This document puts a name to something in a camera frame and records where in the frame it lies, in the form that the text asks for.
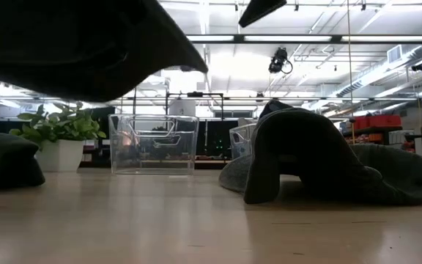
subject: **dark gray cloth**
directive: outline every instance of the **dark gray cloth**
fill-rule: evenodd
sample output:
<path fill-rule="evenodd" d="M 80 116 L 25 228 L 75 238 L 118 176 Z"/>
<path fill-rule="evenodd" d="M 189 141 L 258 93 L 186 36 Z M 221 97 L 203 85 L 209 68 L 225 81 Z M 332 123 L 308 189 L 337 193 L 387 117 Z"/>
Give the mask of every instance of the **dark gray cloth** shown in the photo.
<path fill-rule="evenodd" d="M 171 66 L 207 66 L 157 0 L 0 0 L 0 81 L 108 101 Z"/>
<path fill-rule="evenodd" d="M 223 187 L 243 192 L 250 204 L 274 200 L 280 174 L 299 176 L 322 198 L 422 203 L 422 157 L 380 145 L 351 148 L 328 118 L 305 109 L 261 117 L 252 148 L 252 156 L 232 161 L 219 177 Z"/>
<path fill-rule="evenodd" d="M 19 136 L 0 133 L 0 189 L 39 186 L 45 182 L 34 155 L 38 146 Z"/>

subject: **potted plant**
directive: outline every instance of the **potted plant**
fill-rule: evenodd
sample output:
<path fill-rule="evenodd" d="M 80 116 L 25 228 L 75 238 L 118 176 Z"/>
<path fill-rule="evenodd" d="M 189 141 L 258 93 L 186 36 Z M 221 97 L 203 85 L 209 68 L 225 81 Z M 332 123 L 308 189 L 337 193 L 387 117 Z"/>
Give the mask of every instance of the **potted plant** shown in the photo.
<path fill-rule="evenodd" d="M 84 140 L 106 135 L 99 130 L 99 123 L 92 120 L 91 111 L 81 110 L 81 102 L 76 103 L 76 107 L 54 105 L 62 112 L 48 114 L 40 105 L 35 114 L 19 114 L 20 120 L 30 120 L 30 123 L 10 133 L 39 145 L 37 161 L 42 171 L 75 172 L 82 160 Z"/>

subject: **cable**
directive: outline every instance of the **cable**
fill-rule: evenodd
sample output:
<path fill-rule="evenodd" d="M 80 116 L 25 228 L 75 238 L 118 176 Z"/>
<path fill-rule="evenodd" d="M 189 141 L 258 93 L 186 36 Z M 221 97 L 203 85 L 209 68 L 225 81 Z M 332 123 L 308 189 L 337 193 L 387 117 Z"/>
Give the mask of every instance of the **cable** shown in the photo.
<path fill-rule="evenodd" d="M 290 74 L 290 73 L 292 73 L 292 70 L 294 70 L 294 66 L 292 66 L 292 63 L 287 58 L 286 58 L 286 62 L 287 62 L 287 64 L 291 65 L 291 70 L 289 72 L 285 72 L 281 68 L 281 72 L 284 73 L 284 74 Z"/>
<path fill-rule="evenodd" d="M 351 61 L 351 21 L 349 17 L 349 0 L 347 0 L 347 9 L 348 9 L 348 55 L 349 55 L 349 85 L 352 87 L 352 61 Z M 351 112 L 351 118 L 354 119 L 355 113 Z M 355 139 L 355 128 L 351 125 L 351 134 L 352 134 L 352 144 L 356 144 Z"/>

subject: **air duct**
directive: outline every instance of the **air duct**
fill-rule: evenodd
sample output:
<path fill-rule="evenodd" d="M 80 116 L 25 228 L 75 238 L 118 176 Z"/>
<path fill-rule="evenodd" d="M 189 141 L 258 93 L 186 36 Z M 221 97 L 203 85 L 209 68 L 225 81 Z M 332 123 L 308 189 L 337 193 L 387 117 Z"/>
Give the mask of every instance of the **air duct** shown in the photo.
<path fill-rule="evenodd" d="M 381 78 L 395 73 L 401 67 L 410 67 L 422 61 L 422 45 L 399 45 L 395 48 L 398 47 L 400 48 L 399 55 L 401 54 L 398 59 L 392 60 L 391 57 L 383 59 L 369 69 L 361 72 L 356 80 L 352 82 L 352 85 L 350 84 L 350 80 L 340 84 L 330 97 L 343 97 L 354 90 L 366 87 L 375 81 L 379 81 Z"/>

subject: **security camera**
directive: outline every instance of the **security camera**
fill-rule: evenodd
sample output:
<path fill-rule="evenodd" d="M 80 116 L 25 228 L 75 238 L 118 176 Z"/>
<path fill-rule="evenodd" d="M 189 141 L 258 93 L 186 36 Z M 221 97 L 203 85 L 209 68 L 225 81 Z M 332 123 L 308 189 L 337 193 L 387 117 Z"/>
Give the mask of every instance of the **security camera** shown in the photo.
<path fill-rule="evenodd" d="M 289 72 L 284 72 L 283 67 L 288 64 L 291 66 Z M 268 67 L 270 73 L 279 73 L 290 74 L 292 72 L 292 63 L 287 59 L 286 48 L 278 48 L 275 55 L 271 58 L 270 66 Z"/>

